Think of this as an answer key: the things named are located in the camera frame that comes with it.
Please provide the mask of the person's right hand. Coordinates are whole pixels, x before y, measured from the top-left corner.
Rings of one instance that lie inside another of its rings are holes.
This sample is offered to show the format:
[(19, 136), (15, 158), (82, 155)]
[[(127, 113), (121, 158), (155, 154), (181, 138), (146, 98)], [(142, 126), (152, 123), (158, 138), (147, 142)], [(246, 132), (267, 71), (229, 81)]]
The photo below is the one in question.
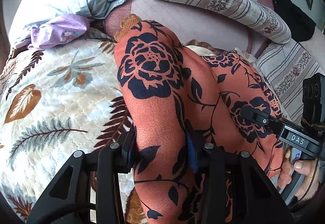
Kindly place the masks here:
[(280, 174), (277, 180), (279, 188), (286, 187), (291, 182), (293, 172), (305, 175), (303, 183), (297, 190), (295, 196), (301, 200), (311, 199), (320, 185), (318, 181), (319, 166), (316, 160), (299, 160), (292, 165), (290, 163), (290, 149), (286, 150), (285, 157), (280, 168)]

